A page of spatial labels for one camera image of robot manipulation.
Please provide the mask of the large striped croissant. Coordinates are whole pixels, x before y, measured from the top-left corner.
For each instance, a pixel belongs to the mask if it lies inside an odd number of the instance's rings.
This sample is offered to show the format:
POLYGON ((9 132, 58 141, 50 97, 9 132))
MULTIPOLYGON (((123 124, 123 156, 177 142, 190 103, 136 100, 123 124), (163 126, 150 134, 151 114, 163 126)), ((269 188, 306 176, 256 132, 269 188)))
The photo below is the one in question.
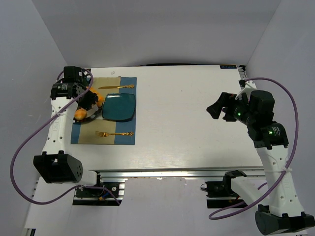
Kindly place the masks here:
POLYGON ((105 102, 105 98, 94 88, 90 88, 89 91, 95 93, 97 95, 97 102, 96 105, 98 107, 102 107, 103 103, 105 102))

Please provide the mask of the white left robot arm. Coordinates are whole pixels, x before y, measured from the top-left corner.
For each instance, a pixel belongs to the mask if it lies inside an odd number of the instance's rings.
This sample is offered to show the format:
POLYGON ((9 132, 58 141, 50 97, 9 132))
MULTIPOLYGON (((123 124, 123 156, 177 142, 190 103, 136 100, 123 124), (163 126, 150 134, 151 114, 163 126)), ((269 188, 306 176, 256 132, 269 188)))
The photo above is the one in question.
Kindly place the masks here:
POLYGON ((63 78, 51 89, 52 121, 41 155, 33 158, 33 164, 46 183, 77 183, 94 186, 97 173, 84 169, 81 161, 70 151, 72 125, 78 108, 86 117, 97 110, 98 95, 88 88, 92 77, 77 66, 66 66, 63 78))

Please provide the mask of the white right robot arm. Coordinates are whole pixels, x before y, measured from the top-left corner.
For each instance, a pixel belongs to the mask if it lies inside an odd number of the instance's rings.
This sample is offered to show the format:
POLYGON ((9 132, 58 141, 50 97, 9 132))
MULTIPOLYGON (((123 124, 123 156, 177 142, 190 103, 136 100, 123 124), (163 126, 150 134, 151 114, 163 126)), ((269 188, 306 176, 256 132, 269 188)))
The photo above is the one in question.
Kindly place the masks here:
POLYGON ((239 196, 244 209, 254 207, 255 222, 264 236, 296 233, 312 228, 315 218, 305 213, 288 168, 288 139, 282 124, 273 120, 274 98, 271 93, 254 90, 250 95, 223 92, 206 110, 213 119, 224 113, 227 122, 239 121, 248 129, 248 135, 263 165, 266 184, 262 194, 240 170, 226 172, 222 182, 207 184, 209 197, 239 196))

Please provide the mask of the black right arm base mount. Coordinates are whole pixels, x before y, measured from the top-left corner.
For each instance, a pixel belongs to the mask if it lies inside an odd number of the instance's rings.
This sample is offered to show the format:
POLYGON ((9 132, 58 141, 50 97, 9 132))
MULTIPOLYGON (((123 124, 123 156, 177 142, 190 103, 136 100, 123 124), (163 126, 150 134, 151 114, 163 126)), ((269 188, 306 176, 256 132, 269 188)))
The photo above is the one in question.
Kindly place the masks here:
POLYGON ((243 171, 235 170, 226 172, 221 181, 207 181, 200 185, 200 189, 206 192, 207 208, 218 209, 231 207, 244 208, 247 204, 238 194, 231 189, 231 180, 237 177, 247 177, 243 171))

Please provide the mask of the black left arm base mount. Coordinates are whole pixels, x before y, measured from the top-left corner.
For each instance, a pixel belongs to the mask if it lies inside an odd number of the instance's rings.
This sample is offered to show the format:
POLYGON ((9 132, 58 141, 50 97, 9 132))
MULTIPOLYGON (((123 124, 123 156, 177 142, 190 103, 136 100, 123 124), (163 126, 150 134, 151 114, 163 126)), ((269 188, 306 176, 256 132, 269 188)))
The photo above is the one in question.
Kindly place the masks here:
MULTIPOLYGON (((122 202, 125 190, 124 182, 104 182, 103 186, 122 202)), ((72 202, 73 206, 118 206, 119 204, 110 193, 103 189, 83 188, 76 190, 72 202)))

